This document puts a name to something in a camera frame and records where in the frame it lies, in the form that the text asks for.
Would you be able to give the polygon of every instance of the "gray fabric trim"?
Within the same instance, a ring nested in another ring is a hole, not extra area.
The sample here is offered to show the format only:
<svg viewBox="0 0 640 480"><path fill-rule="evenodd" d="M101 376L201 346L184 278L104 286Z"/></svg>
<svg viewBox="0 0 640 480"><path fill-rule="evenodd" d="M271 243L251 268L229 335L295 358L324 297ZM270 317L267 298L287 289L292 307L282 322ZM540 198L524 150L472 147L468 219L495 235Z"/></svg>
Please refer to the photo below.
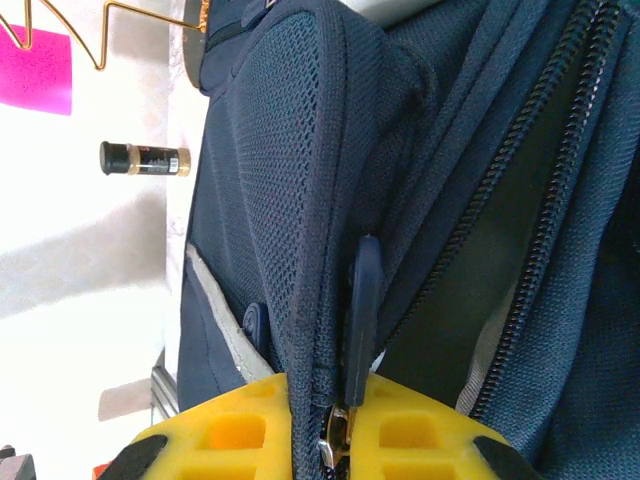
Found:
<svg viewBox="0 0 640 480"><path fill-rule="evenodd" d="M187 245L187 258L191 260L193 272L207 296L213 318L222 332L233 362L242 378L249 383L273 375L273 369L245 336L224 298L220 285L196 248L191 244Z"/></svg>
<svg viewBox="0 0 640 480"><path fill-rule="evenodd" d="M378 371L378 367L380 366L380 364L382 363L382 360L384 360L384 354L387 353L386 350L383 350L382 353L380 355L378 355L378 358L376 358L373 363L371 364L371 369L370 371L372 373L376 373Z"/></svg>
<svg viewBox="0 0 640 480"><path fill-rule="evenodd" d="M515 285L509 289L509 293L505 297L502 305L498 310L493 312L493 315L487 320L480 335L478 336L478 342L476 348L473 351L473 359L471 366L469 367L469 376L467 383L458 396L456 403L456 410L465 415L471 413L471 409L478 398L484 379L487 376L493 355L498 347L500 336L502 335L502 329L504 328L504 322L509 314L511 307L511 300L515 292Z"/></svg>

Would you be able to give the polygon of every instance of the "pink sticky note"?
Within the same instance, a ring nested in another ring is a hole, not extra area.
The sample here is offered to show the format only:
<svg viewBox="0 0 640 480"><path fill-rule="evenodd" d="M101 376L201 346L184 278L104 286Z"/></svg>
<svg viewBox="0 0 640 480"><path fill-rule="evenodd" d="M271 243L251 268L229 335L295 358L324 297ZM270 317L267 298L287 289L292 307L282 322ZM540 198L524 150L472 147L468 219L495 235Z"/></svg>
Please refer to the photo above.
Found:
<svg viewBox="0 0 640 480"><path fill-rule="evenodd" d="M13 27L24 38L23 27ZM71 115L71 39L33 30L33 48L17 48L0 29L0 103Z"/></svg>

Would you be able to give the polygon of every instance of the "zipper teeth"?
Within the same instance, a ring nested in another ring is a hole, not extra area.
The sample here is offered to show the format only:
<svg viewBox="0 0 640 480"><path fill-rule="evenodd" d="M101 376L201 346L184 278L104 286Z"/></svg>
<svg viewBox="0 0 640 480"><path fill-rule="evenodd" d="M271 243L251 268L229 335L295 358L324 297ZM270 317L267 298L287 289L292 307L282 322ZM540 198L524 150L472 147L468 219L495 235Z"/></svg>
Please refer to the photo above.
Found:
<svg viewBox="0 0 640 480"><path fill-rule="evenodd" d="M324 467L325 480L347 480L349 478L348 459L344 458L336 469Z"/></svg>
<svg viewBox="0 0 640 480"><path fill-rule="evenodd" d="M563 133L545 198L538 215L534 237L522 271L519 287L507 316L493 361L487 371L470 416L481 419L497 388L505 364L513 350L551 256L554 236L562 221L562 210L568 201L570 185L579 167L578 153L584 139L585 127L602 79L607 53L613 43L620 10L617 6L601 4L596 11L592 38L585 54L578 81L576 97Z"/></svg>
<svg viewBox="0 0 640 480"><path fill-rule="evenodd" d="M233 38L241 33L249 31L249 28L244 28L242 22L233 22L229 25L216 30L211 37L207 40L205 51L211 51L215 46L220 45L222 42L226 42L230 38Z"/></svg>
<svg viewBox="0 0 640 480"><path fill-rule="evenodd" d="M413 298L411 305L402 319L395 326L391 335L384 342L382 348L376 353L378 356L395 339L402 327L416 313L418 307L429 295L445 271L456 257L484 210L491 194L504 176L504 173L513 159L515 153L520 148L525 138L529 134L538 115L547 104L549 97L560 83L565 73L569 69L571 59L578 53L581 45L586 39L590 24L596 16L598 9L603 2L584 0L576 7L564 32L562 33L558 45L553 51L551 58L547 62L540 78L536 82L524 107L511 126L506 139L502 143L498 154L493 159L469 202L465 212L458 221L455 230L449 237L442 252L440 253L429 276L424 281L420 290Z"/></svg>

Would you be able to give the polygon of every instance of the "gold wire rack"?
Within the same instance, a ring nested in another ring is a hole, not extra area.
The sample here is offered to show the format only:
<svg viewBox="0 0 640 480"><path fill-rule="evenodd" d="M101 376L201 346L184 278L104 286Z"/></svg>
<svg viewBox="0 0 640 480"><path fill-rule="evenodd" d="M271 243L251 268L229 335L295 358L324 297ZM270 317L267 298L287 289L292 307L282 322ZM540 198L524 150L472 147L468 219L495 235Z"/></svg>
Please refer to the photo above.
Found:
<svg viewBox="0 0 640 480"><path fill-rule="evenodd" d="M64 27L69 31L71 36L78 42L78 44L83 48L91 61L93 62L94 67L98 71L104 70L107 66L107 42L109 39L109 12L112 8L119 8L122 10L126 10L128 12L136 13L145 17L153 18L156 20L160 20L163 22L167 22L173 25L178 25L179 27L188 28L190 30L197 30L200 32L204 32L206 30L207 25L207 14L209 12L209 0L202 0L202 8L200 10L200 22L198 25L193 25L190 23L186 23L180 20L176 20L171 17L166 17L164 15L160 15L159 13L150 12L149 10L145 10L143 8L134 7L131 5L127 5L125 3L117 2L114 0L108 0L105 2L104 7L102 9L102 40L100 47L100 62L96 60L96 58L89 50L89 47L82 39L82 37L78 34L76 29L71 25L71 23L67 20L67 18L58 10L49 0L39 0L45 7L47 7L51 13L64 25ZM24 23L25 23L25 39L24 41L20 40L16 31L9 25L9 22L4 18L2 14L0 14L0 25L4 27L4 29L11 37L11 40L21 50L31 50L33 46L33 14L32 14L32 0L24 0Z"/></svg>

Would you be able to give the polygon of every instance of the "backpack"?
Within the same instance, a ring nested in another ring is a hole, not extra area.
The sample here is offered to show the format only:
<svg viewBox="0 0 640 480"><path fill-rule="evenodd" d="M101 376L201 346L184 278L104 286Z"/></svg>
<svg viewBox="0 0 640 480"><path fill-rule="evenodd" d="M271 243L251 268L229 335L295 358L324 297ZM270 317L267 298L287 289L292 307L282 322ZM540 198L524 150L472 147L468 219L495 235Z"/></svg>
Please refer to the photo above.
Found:
<svg viewBox="0 0 640 480"><path fill-rule="evenodd" d="M640 3L212 1L200 85L181 409L286 372L295 478L340 478L373 364L544 478L640 476Z"/></svg>

